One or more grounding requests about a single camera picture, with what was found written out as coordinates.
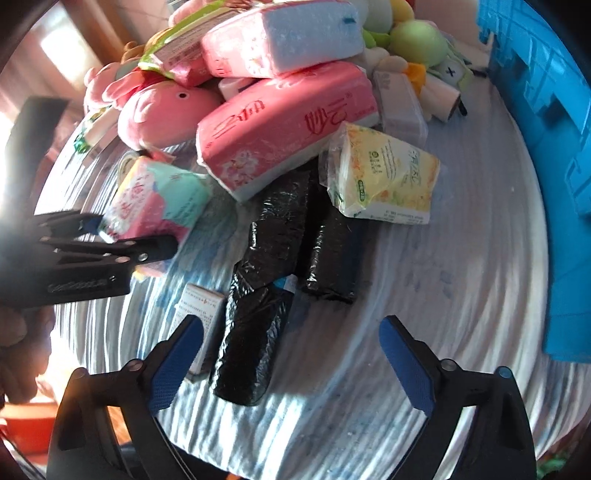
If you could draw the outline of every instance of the black wrapped package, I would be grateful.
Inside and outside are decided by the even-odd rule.
[[[267,390],[294,295],[311,172],[292,171],[264,192],[249,247],[234,267],[224,337],[210,377],[213,393],[251,406]]]
[[[369,220],[346,217],[323,190],[314,196],[309,225],[307,249],[298,268],[301,271],[302,263],[307,264],[302,290],[322,299],[353,303]]]
[[[293,293],[273,284],[251,290],[234,275],[226,332],[212,371],[213,393],[252,406],[265,394]]]
[[[242,275],[253,288],[296,271],[313,175],[310,170],[291,171],[264,192],[262,212],[251,224],[249,247],[241,262]]]

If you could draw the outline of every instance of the human hand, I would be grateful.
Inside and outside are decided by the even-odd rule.
[[[0,306],[0,408],[4,395],[25,403],[37,394],[35,379],[47,369],[55,323],[52,306],[25,313]]]

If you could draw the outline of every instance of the orange container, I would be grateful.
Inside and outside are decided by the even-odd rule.
[[[23,455],[42,455],[49,450],[56,413],[56,403],[7,404],[0,411],[2,432]]]

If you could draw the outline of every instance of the pink plush toy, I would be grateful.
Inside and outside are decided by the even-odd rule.
[[[84,95],[84,109],[89,111],[100,110],[109,106],[111,102],[103,100],[103,92],[115,81],[117,70],[121,67],[118,62],[109,63],[100,70],[92,67],[84,76],[86,93]]]
[[[134,150],[176,145],[194,138],[201,119],[220,104],[209,90],[158,82],[127,101],[119,116],[119,137]]]
[[[103,93],[103,100],[111,103],[116,109],[123,110],[127,101],[135,94],[156,83],[168,79],[158,72],[134,68],[124,77],[111,83]]]

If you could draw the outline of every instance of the blue plastic crate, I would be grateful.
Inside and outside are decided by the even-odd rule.
[[[544,351],[591,362],[591,89],[548,23],[524,0],[480,0],[495,35],[491,79],[530,151],[548,226]]]

